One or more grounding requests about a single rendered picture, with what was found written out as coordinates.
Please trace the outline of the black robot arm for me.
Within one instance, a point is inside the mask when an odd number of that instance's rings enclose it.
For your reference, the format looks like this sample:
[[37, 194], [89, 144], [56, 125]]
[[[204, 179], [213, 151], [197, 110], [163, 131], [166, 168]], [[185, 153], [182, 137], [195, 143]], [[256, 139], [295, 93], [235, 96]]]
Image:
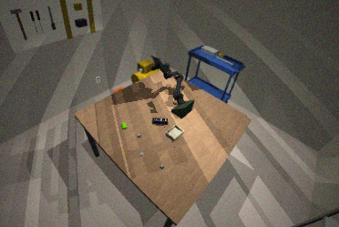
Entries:
[[[155, 70], [155, 69], [159, 69], [157, 66], [153, 66], [151, 67], [151, 70]], [[178, 104], [179, 105], [182, 105], [184, 104], [186, 101], [184, 101], [183, 99], [183, 94], [180, 92], [180, 87], [181, 87], [181, 82], [183, 81], [184, 79], [184, 76], [179, 73], [178, 71], [175, 71], [175, 72], [171, 72], [170, 70], [170, 63], [165, 63], [164, 64], [164, 67], [161, 69], [161, 71], [163, 72], [163, 75], [164, 75], [164, 78], [168, 79], [172, 76], [176, 76], [178, 75], [177, 77], [175, 77], [175, 79], [177, 80], [177, 85], [176, 85], [176, 90], [173, 91], [173, 98], [175, 100], [177, 100]]]

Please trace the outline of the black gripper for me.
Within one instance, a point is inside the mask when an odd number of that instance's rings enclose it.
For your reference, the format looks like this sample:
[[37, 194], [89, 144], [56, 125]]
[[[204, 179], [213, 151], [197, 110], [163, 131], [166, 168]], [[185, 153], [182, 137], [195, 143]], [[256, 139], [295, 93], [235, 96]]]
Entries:
[[164, 64], [159, 61], [158, 58], [154, 57], [154, 56], [151, 56], [152, 60], [153, 60], [153, 63], [155, 66], [157, 66], [159, 69], [162, 69], [164, 67]]

